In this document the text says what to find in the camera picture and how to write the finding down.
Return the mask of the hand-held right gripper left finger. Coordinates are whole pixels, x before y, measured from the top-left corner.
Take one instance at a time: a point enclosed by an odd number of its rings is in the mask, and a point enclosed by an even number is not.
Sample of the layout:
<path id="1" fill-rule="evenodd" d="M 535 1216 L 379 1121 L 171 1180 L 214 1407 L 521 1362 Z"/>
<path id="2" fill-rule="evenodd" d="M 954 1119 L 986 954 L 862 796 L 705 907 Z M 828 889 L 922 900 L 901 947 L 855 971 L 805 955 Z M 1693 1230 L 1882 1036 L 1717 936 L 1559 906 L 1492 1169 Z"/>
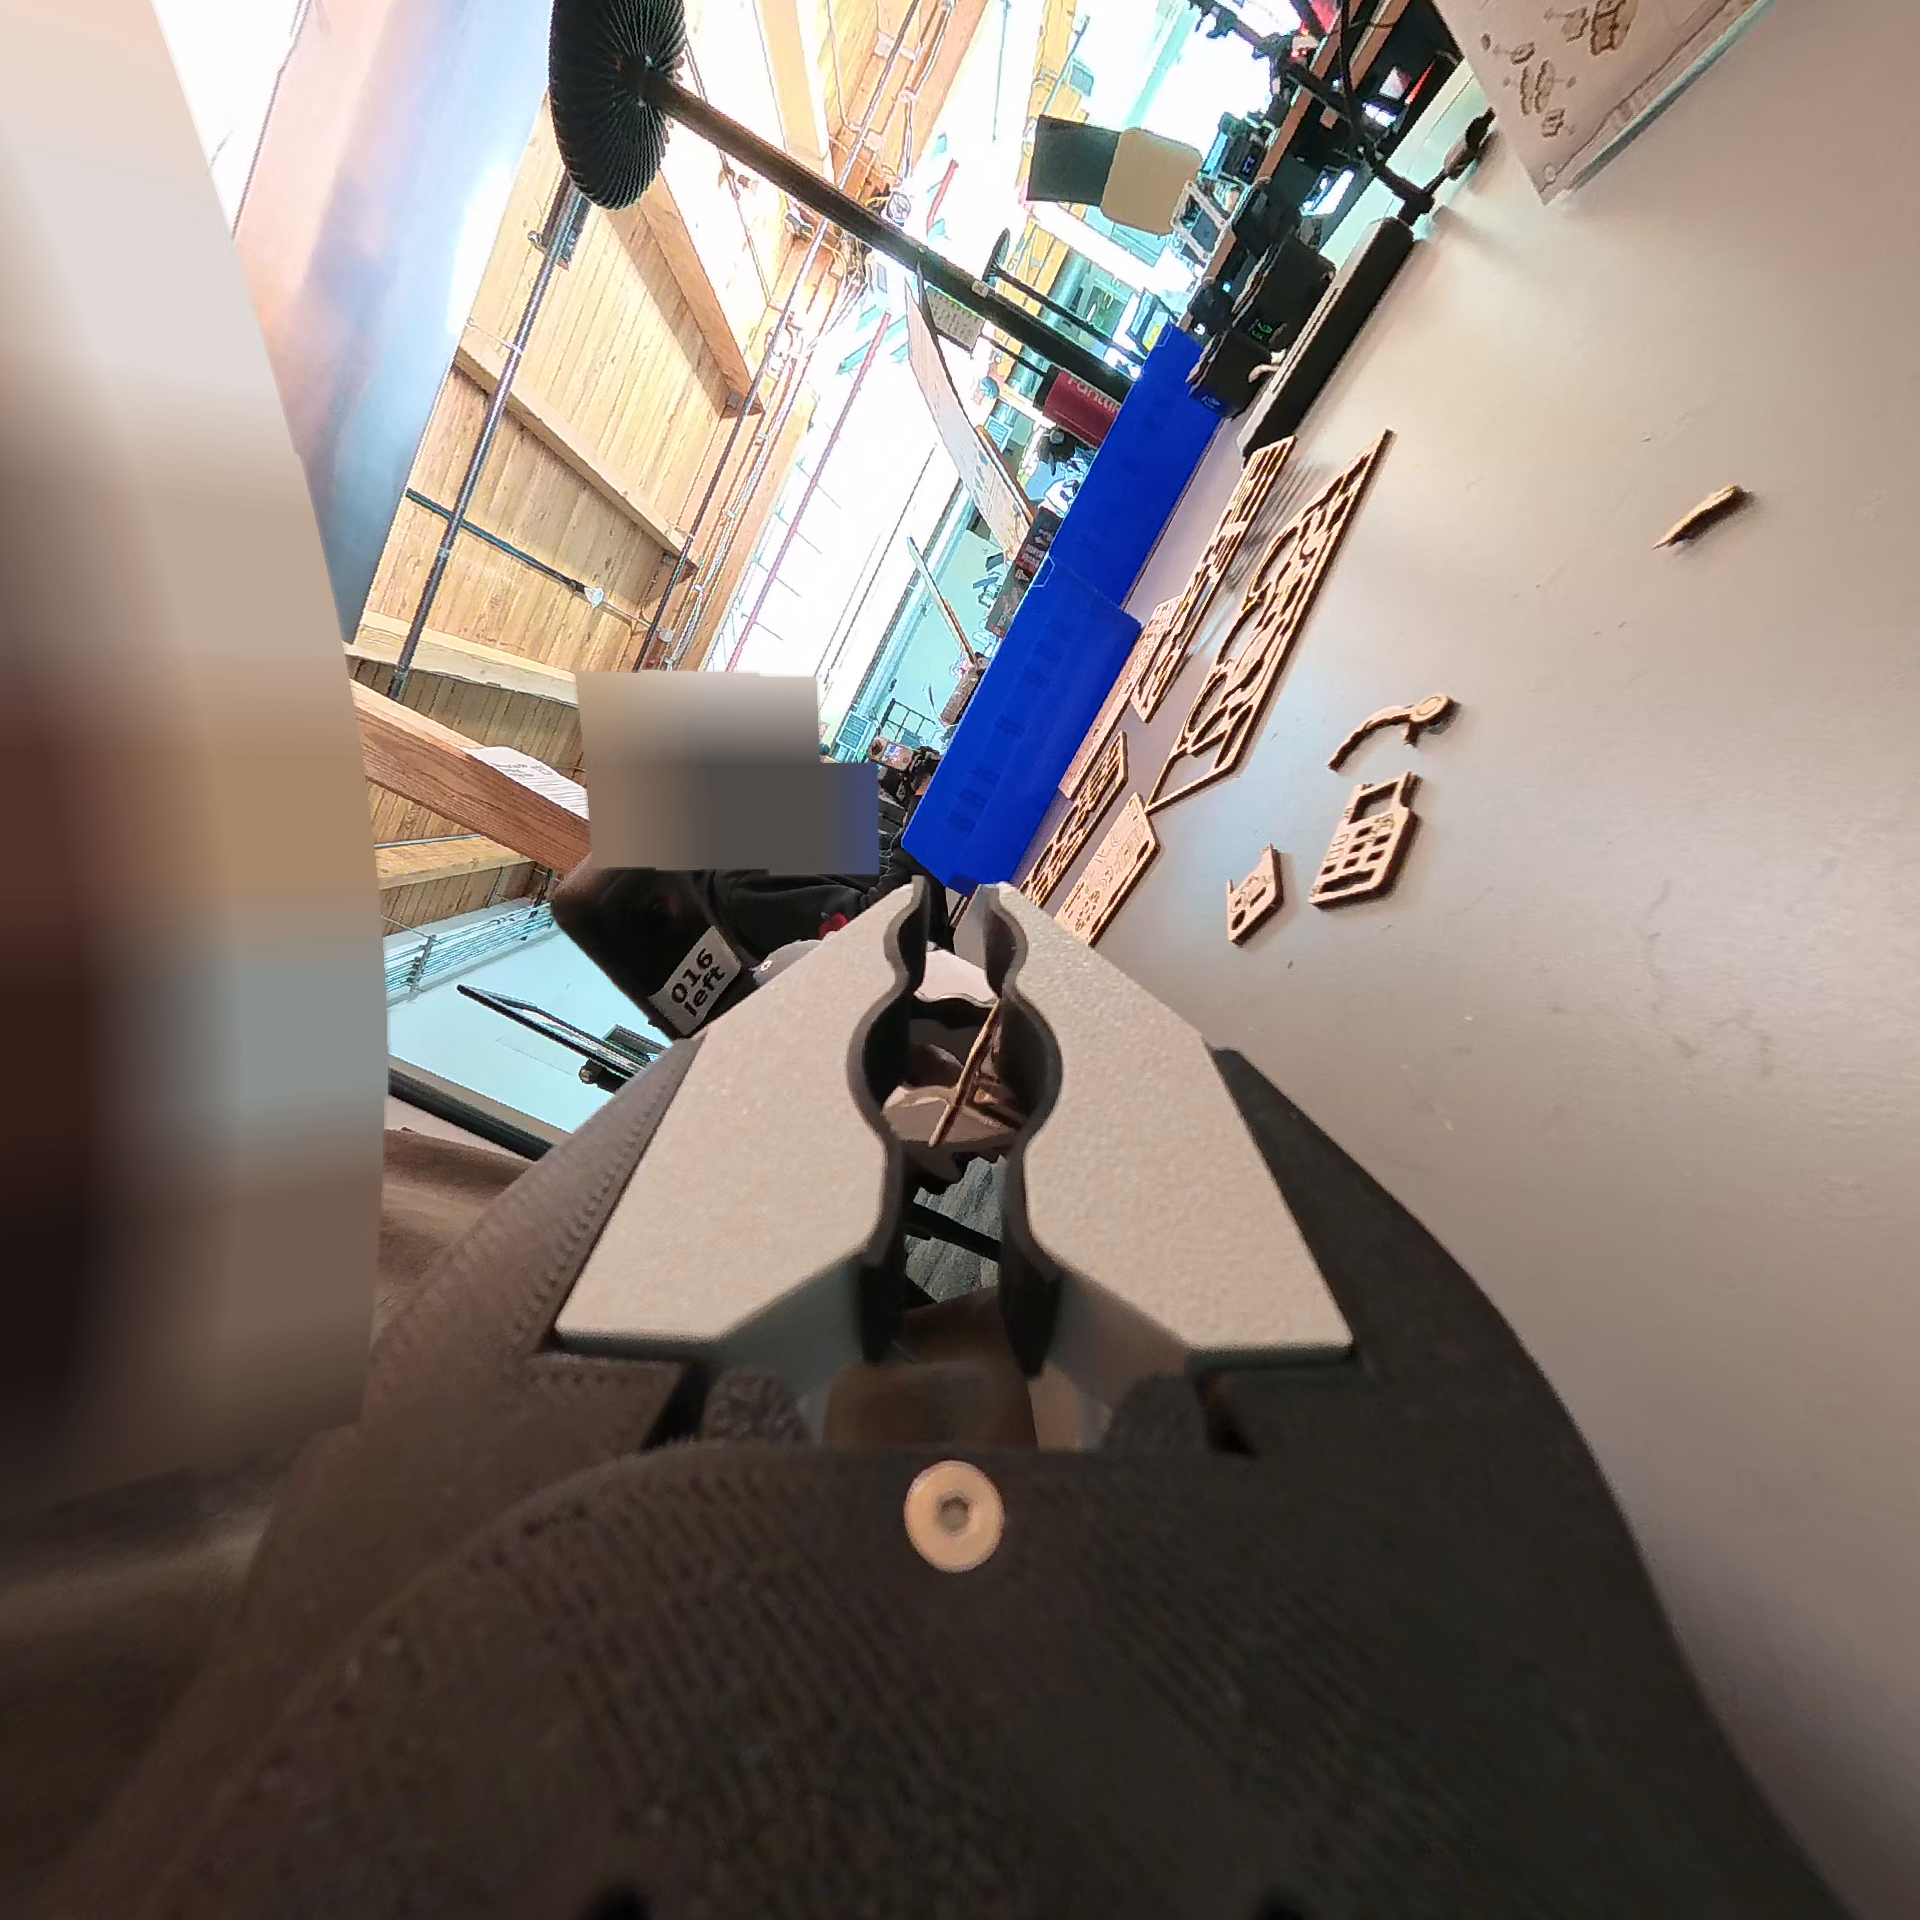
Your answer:
<path id="1" fill-rule="evenodd" d="M 553 1326 L 565 1354 L 750 1367 L 799 1399 L 905 1314 L 902 1084 L 927 886 L 911 881 L 723 1015 Z"/>

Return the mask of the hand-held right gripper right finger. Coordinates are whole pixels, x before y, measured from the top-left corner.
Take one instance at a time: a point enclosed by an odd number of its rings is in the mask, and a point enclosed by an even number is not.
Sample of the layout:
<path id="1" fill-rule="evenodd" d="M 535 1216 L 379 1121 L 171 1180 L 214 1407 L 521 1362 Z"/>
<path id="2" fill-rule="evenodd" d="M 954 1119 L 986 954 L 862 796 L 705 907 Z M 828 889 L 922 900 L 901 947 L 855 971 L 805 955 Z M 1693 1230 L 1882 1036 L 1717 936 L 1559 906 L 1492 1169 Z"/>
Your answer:
<path id="1" fill-rule="evenodd" d="M 1003 1158 L 999 1310 L 1043 1446 L 1131 1387 L 1354 1359 L 1354 1330 L 1202 1034 L 1010 886 L 981 896 Z"/>

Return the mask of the small wooden hook piece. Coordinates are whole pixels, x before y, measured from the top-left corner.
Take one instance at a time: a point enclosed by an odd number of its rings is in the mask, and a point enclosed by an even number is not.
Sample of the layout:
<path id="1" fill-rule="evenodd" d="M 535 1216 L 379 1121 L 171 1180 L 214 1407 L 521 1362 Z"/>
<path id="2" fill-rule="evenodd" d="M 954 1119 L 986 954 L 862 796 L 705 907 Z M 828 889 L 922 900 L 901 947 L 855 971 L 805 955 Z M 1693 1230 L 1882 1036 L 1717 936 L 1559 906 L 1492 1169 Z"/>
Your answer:
<path id="1" fill-rule="evenodd" d="M 941 1108 L 939 1119 L 933 1122 L 933 1127 L 927 1132 L 927 1150 L 941 1148 L 946 1144 L 946 1139 L 954 1132 L 954 1126 L 957 1122 L 963 1111 L 969 1107 L 969 1102 L 973 1098 L 973 1091 L 978 1087 L 978 1080 L 990 1064 L 991 1049 L 995 1049 L 997 1038 L 999 1038 L 999 1028 L 1001 1028 L 1001 1001 L 997 999 L 995 1007 L 990 1008 L 990 1012 L 986 1015 L 986 1020 L 982 1020 L 982 1024 L 981 1024 L 981 1028 L 978 1028 L 978 1034 L 977 1034 L 977 1038 L 969 1048 L 969 1054 L 963 1064 L 963 1070 L 961 1070 L 954 1088 L 949 1091 L 949 1098 L 945 1102 L 945 1108 Z"/>

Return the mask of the grey desk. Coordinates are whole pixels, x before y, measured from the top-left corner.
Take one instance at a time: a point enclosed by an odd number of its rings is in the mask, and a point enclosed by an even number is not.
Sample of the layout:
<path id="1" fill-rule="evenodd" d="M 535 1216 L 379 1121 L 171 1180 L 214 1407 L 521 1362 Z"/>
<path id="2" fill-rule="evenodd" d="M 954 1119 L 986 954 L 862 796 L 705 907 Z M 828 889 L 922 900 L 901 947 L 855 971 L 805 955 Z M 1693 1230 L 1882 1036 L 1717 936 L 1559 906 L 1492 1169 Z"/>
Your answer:
<path id="1" fill-rule="evenodd" d="M 1269 505 L 1394 430 L 1263 732 L 1099 947 L 1494 1299 L 1858 1915 L 1915 1915 L 1915 28 L 1772 4 L 1555 203 L 1489 152 Z M 1309 906 L 1403 772 L 1394 889 Z"/>

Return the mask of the person's brown sweater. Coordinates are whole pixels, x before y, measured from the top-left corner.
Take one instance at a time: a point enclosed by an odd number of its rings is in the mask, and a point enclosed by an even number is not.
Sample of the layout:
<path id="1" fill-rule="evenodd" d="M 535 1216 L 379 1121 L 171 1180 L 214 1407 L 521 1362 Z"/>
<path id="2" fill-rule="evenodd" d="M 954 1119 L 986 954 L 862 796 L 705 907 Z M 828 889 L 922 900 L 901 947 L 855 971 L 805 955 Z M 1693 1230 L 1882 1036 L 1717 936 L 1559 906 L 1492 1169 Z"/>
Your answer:
<path id="1" fill-rule="evenodd" d="M 530 1169 L 467 1139 L 387 1135 L 378 1338 Z M 98 1678 L 109 1691 L 177 1691 L 234 1611 L 294 1458 L 294 1447 L 254 1451 L 5 1518 L 5 1716 L 21 1715 L 19 1696 Z"/>

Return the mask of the uncut engraved wooden sheet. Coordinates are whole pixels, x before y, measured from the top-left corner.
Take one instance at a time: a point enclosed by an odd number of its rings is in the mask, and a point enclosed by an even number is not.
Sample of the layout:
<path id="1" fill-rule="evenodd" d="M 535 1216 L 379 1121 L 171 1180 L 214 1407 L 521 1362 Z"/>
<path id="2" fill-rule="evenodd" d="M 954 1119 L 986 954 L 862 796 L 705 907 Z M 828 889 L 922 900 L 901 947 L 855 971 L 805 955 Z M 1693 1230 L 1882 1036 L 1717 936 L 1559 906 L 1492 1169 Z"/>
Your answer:
<path id="1" fill-rule="evenodd" d="M 1162 842 L 1145 800 L 1131 796 L 1053 919 L 1084 945 L 1097 945 L 1158 852 Z"/>

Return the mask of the slotted wooden panel piece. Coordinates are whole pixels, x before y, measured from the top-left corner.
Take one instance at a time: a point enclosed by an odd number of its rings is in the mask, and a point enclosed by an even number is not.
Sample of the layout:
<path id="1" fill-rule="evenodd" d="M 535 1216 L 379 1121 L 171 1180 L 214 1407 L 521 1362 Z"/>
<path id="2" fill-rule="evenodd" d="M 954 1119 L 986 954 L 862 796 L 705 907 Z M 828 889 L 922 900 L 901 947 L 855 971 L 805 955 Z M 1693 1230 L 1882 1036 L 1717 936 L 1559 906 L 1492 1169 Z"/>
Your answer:
<path id="1" fill-rule="evenodd" d="M 1311 879 L 1309 906 L 1332 911 L 1387 896 L 1420 831 L 1422 777 L 1358 785 Z"/>

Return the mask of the wooden sheet with three holes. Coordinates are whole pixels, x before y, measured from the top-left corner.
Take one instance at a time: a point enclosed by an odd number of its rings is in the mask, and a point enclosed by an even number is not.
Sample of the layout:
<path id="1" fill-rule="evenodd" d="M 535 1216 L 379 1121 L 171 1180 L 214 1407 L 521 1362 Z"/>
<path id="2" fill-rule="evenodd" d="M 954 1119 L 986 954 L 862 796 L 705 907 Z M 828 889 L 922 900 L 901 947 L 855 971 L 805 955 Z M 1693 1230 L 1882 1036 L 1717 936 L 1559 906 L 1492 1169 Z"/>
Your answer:
<path id="1" fill-rule="evenodd" d="M 1044 906 L 1053 896 L 1074 860 L 1087 847 L 1093 831 L 1123 793 L 1130 777 L 1126 761 L 1126 736 L 1123 729 L 1116 729 L 1101 746 L 1099 754 L 1087 763 L 1084 777 L 1071 792 L 1067 811 L 1021 883 L 1021 891 L 1033 906 Z"/>

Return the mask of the wooden sheet with fine cutouts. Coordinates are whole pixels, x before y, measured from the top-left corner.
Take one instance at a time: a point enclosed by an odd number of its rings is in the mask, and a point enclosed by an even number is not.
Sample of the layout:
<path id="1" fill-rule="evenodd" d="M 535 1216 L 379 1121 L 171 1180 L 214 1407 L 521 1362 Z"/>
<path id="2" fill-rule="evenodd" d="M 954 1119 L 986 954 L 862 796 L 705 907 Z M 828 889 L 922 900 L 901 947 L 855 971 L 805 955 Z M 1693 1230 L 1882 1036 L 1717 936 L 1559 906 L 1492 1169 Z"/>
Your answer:
<path id="1" fill-rule="evenodd" d="M 1126 705 L 1143 724 L 1155 718 L 1167 689 L 1183 671 L 1191 646 L 1189 627 L 1191 616 L 1183 595 L 1180 595 L 1155 607 L 1140 628 L 1126 667 Z"/>

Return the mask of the wooden sheet with slot cutouts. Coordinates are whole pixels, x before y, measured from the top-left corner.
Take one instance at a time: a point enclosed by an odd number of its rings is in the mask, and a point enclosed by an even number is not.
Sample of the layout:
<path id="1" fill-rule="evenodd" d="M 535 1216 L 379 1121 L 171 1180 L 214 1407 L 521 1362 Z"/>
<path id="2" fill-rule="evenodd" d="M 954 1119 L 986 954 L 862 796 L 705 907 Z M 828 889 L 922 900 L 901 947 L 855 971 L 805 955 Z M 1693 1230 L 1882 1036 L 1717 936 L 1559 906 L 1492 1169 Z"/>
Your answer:
<path id="1" fill-rule="evenodd" d="M 1230 567 L 1235 564 L 1249 535 L 1254 530 L 1263 513 L 1263 503 L 1273 495 L 1273 487 L 1289 463 L 1291 446 L 1294 438 L 1282 438 L 1258 450 L 1245 463 L 1238 474 L 1238 483 L 1202 551 L 1202 558 L 1196 563 L 1187 585 L 1172 595 L 1183 595 L 1187 614 L 1191 616 L 1189 651 L 1205 627 L 1218 591 L 1227 580 Z"/>

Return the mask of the large wooden sheet, gear holes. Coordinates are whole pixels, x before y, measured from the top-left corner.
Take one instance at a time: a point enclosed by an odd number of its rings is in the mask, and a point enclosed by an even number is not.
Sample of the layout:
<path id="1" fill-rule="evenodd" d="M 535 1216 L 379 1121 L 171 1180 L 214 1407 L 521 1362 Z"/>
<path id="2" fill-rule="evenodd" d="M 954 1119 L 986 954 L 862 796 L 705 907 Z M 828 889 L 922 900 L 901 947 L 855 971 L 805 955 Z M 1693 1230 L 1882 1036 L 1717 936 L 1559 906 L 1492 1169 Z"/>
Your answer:
<path id="1" fill-rule="evenodd" d="M 1282 671 L 1394 439 L 1386 427 L 1249 567 L 1235 618 L 1143 802 L 1150 819 L 1231 777 L 1258 746 Z"/>

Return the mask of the black ribbed disc on pole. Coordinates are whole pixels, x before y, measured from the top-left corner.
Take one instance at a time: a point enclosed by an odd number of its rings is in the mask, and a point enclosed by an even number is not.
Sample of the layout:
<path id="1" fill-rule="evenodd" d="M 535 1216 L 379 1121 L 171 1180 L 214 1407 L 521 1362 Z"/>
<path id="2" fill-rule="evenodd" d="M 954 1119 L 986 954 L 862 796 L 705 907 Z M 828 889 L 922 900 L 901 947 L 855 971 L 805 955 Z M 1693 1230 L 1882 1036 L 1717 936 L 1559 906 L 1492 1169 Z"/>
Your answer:
<path id="1" fill-rule="evenodd" d="M 671 124 L 690 129 L 750 175 L 821 216 L 863 250 L 918 275 L 1020 348 L 1125 402 L 1133 379 L 1091 348 L 890 224 L 833 182 L 787 155 L 679 83 L 689 28 L 681 3 L 558 3 L 550 7 L 546 99 L 567 176 L 589 203 L 633 206 L 658 179 Z"/>

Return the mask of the black battery charger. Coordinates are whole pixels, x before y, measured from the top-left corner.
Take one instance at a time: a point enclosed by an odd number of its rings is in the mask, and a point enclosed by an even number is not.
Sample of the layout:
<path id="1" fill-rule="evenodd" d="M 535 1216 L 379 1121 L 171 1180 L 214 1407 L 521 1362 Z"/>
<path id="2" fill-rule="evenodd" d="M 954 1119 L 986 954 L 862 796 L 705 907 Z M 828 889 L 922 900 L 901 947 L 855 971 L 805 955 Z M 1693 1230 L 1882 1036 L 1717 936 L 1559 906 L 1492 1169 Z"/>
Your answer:
<path id="1" fill-rule="evenodd" d="M 1189 372 L 1191 396 L 1212 415 L 1236 419 L 1253 402 L 1262 368 L 1270 368 L 1297 328 L 1289 295 L 1249 288 L 1199 350 Z"/>

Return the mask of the long black box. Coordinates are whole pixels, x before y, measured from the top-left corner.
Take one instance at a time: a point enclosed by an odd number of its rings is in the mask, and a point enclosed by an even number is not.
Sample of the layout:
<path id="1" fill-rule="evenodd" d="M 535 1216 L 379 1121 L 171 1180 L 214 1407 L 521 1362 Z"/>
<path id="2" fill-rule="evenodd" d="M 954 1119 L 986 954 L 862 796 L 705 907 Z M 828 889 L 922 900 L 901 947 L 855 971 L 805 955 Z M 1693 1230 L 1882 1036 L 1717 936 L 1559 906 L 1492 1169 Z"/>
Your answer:
<path id="1" fill-rule="evenodd" d="M 1387 216 L 1363 234 L 1355 251 L 1335 271 L 1301 337 L 1263 372 L 1236 435 L 1245 465 L 1262 448 L 1298 432 L 1415 248 L 1418 231 L 1403 216 Z"/>

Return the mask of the printed instruction booklet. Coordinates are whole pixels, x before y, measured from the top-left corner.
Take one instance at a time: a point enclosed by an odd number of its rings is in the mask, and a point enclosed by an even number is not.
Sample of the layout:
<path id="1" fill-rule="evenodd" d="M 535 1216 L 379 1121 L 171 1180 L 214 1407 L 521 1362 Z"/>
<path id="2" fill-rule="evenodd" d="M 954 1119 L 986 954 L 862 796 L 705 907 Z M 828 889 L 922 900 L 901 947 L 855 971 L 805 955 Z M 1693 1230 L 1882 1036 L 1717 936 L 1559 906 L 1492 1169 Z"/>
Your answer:
<path id="1" fill-rule="evenodd" d="M 1571 190 L 1739 12 L 1715 3 L 1439 3 L 1436 10 L 1540 202 Z"/>

